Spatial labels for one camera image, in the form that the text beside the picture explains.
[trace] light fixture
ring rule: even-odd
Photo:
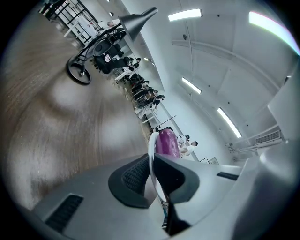
[[[182,78],[183,82],[186,83],[188,86],[190,86],[192,89],[194,89],[197,93],[201,94],[201,90],[197,88],[195,85],[193,85],[191,82],[189,82],[187,79]]]
[[[288,44],[298,55],[300,55],[300,49],[295,39],[285,27],[281,26],[272,19],[255,12],[249,12],[249,22],[275,34],[277,37],[285,41],[285,43]]]
[[[237,136],[237,138],[242,137],[242,135],[240,134],[240,132],[238,131],[238,129],[235,127],[235,125],[233,124],[233,122],[230,120],[230,118],[226,115],[226,113],[222,110],[222,108],[219,108],[218,113],[221,114],[221,116],[225,119],[225,121],[228,123],[228,125],[230,126],[230,128],[233,130],[233,132],[235,133],[235,135]]]
[[[202,17],[202,11],[201,9],[192,9],[179,13],[174,13],[172,15],[169,15],[168,17],[170,21],[175,21],[183,18]]]

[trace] black rectangular vent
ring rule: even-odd
[[[55,210],[55,212],[45,221],[52,229],[61,233],[68,225],[70,219],[83,201],[83,197],[69,195]]]
[[[226,173],[226,172],[219,172],[217,174],[217,176],[222,177],[222,178],[228,178],[228,179],[231,179],[231,180],[234,180],[234,181],[236,181],[239,177],[238,175],[231,174],[231,173]]]

